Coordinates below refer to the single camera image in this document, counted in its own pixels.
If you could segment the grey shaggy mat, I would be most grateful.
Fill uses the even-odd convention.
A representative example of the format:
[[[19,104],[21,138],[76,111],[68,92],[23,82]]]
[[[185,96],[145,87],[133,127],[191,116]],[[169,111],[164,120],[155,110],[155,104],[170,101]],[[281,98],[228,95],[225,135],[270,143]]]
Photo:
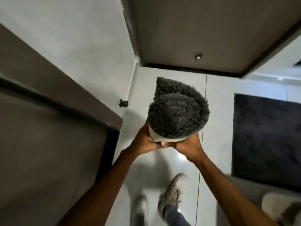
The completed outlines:
[[[182,141],[201,131],[209,114],[207,99],[194,87],[158,77],[148,111],[150,138],[155,142]]]

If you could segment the grey-brown door with dark edge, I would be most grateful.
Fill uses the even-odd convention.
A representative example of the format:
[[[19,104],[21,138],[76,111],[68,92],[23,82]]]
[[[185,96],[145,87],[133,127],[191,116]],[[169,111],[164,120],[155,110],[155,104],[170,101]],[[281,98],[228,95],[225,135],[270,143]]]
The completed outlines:
[[[110,168],[122,123],[0,23],[0,226],[56,226]]]

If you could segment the grey-brown open door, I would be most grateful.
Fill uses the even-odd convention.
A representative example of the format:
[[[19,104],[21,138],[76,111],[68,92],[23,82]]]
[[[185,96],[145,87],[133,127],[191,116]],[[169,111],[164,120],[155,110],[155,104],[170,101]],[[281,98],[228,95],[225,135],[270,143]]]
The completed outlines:
[[[301,0],[121,2],[134,53],[149,68],[242,78],[301,30]]]

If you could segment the person's left hand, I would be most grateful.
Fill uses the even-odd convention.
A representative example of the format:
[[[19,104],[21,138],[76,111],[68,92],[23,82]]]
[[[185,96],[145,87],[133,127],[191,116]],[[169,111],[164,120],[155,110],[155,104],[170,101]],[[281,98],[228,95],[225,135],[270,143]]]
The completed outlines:
[[[152,143],[154,141],[150,137],[149,133],[149,122],[148,119],[145,121],[145,124],[140,128],[134,140],[129,146],[129,149],[134,152],[136,155],[140,156],[142,154],[151,152],[153,150]]]

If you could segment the person's grey left shoe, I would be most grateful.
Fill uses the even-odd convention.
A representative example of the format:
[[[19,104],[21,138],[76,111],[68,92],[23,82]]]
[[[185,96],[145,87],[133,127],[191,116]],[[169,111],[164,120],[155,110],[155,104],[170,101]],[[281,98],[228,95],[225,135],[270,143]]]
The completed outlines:
[[[142,194],[132,205],[130,226],[148,226],[148,212],[147,197]]]

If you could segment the person's right hand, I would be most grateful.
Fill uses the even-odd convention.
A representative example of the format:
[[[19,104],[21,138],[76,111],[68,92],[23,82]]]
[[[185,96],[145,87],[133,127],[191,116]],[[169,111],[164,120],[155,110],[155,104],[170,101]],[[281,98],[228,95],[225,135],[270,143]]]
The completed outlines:
[[[192,163],[199,162],[205,157],[199,133],[196,133],[182,141],[175,142],[175,149]]]

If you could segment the person's left forearm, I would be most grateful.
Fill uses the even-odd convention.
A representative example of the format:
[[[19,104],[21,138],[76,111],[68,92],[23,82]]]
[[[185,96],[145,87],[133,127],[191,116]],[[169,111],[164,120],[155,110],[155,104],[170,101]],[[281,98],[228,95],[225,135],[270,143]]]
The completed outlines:
[[[115,199],[141,148],[128,147],[99,183],[71,208],[57,226],[105,226]]]

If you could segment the white and brown furry object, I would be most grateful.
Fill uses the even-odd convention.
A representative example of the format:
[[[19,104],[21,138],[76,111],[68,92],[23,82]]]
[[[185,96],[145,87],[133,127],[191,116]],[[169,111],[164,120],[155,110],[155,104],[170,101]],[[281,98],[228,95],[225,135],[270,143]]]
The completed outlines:
[[[301,226],[301,197],[267,193],[261,208],[277,226]]]

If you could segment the person's grey shoe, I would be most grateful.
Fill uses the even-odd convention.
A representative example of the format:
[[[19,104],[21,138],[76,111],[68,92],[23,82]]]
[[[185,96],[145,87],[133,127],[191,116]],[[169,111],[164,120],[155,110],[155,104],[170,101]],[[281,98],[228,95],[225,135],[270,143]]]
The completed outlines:
[[[165,220],[167,210],[179,212],[179,205],[183,200],[183,196],[187,190],[187,176],[184,173],[177,174],[167,186],[165,192],[160,195],[158,202],[158,212],[160,217]]]
[[[147,197],[142,194],[132,205],[130,226],[148,226],[148,212]]]

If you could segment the person's blue jeans leg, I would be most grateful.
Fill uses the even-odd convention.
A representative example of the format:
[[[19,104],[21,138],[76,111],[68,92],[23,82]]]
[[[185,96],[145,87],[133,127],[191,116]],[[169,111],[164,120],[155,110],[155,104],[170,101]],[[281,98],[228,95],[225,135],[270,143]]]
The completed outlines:
[[[178,211],[178,207],[175,205],[165,205],[163,207],[163,221],[168,226],[191,226],[185,217]]]

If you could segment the dark grey floor mat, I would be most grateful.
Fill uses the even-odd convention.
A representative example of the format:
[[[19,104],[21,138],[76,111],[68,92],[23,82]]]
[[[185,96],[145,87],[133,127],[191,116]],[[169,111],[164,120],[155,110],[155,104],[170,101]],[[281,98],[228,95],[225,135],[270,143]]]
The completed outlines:
[[[231,175],[301,193],[301,104],[235,94]]]

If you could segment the person's grey right shoe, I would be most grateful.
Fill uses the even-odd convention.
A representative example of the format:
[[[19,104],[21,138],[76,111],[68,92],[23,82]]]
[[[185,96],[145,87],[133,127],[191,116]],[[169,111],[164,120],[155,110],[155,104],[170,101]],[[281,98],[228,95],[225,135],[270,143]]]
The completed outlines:
[[[184,173],[177,174],[167,186],[165,192],[160,195],[158,202],[158,212],[160,217],[165,220],[167,210],[179,212],[179,205],[183,200],[183,196],[187,190],[187,176]]]

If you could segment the person's right forearm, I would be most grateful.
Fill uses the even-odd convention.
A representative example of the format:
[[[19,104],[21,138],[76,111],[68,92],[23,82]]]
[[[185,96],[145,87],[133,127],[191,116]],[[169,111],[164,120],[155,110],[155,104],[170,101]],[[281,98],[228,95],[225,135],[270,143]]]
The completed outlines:
[[[278,226],[247,199],[201,148],[190,149],[187,159],[199,169],[231,226]]]

